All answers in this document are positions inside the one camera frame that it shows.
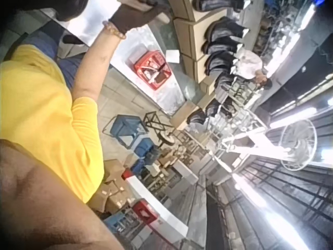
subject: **black glove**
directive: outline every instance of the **black glove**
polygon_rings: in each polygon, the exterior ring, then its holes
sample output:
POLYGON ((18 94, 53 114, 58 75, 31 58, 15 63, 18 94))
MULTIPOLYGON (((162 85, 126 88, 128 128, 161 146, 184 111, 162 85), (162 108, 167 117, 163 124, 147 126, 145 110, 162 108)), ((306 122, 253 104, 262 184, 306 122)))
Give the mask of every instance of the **black glove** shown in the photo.
POLYGON ((142 12, 128 5, 122 4, 109 21, 112 22, 121 33, 126 34, 127 31, 132 28, 142 27, 143 25, 151 22, 160 13, 168 13, 168 9, 165 6, 158 5, 156 2, 143 0, 140 2, 153 7, 147 12, 142 12))

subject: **stack of boxes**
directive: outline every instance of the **stack of boxes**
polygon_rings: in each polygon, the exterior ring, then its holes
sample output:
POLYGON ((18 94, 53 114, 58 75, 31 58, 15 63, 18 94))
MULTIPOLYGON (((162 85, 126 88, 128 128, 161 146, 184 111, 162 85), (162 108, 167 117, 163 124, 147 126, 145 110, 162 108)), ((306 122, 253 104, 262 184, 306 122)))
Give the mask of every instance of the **stack of boxes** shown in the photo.
POLYGON ((117 160, 104 161, 104 177, 96 193, 87 205, 101 213, 117 213, 134 200, 128 184, 121 178, 124 166, 117 160))
POLYGON ((205 55, 201 48, 205 43, 204 34, 209 25, 227 15, 227 9, 210 12, 198 12, 193 9, 193 0, 169 0, 176 19, 174 25, 180 44, 185 71, 188 76, 200 84, 200 89, 206 95, 198 105, 187 101, 171 118, 170 123, 178 130, 187 126, 187 117, 198 108, 205 109, 215 98, 215 78, 205 74, 205 62, 209 55, 205 55))

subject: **tile floor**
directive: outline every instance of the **tile floor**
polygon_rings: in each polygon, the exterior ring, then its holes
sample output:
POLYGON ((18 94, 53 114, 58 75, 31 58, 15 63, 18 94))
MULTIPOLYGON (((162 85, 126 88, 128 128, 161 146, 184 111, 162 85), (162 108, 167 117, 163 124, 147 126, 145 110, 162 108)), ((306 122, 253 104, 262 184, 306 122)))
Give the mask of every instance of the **tile floor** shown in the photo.
MULTIPOLYGON (((23 33, 31 33, 44 25, 47 18, 40 11, 20 12, 5 31, 0 45, 0 61, 3 60, 12 43, 23 33)), ((64 45, 60 43, 58 57, 72 56, 83 52, 87 48, 83 46, 64 45)), ((137 90, 121 73, 116 69, 110 69, 98 99, 98 129, 103 148, 104 160, 117 158, 122 163, 130 165, 135 157, 132 152, 126 150, 118 141, 108 134, 112 123, 106 125, 117 115, 135 115, 143 119, 145 113, 157 111, 163 122, 169 122, 158 107, 137 90)), ((151 139, 158 144, 158 139, 153 131, 150 132, 151 139)))

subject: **standing fan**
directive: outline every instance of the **standing fan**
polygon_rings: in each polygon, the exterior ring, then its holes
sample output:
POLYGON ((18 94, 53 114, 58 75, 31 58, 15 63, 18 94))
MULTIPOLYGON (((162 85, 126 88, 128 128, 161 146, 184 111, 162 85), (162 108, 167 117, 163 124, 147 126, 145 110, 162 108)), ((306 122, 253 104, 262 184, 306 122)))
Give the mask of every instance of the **standing fan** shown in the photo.
POLYGON ((279 146, 290 149, 294 161, 281 160, 282 165, 290 171, 305 168, 314 158, 317 149, 316 128, 309 120, 301 120, 287 125, 282 132, 279 146))

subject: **bracelet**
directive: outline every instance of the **bracelet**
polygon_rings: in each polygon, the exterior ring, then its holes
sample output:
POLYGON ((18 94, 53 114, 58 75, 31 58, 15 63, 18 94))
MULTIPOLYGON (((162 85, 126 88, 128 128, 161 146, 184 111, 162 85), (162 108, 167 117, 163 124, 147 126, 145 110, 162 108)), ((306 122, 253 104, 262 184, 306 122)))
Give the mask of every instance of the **bracelet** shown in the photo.
POLYGON ((126 35, 124 35, 123 33, 121 33, 112 22, 110 22, 110 21, 103 21, 103 25, 104 25, 105 29, 107 29, 108 31, 110 31, 112 34, 116 35, 120 39, 122 39, 122 40, 126 39, 126 35))

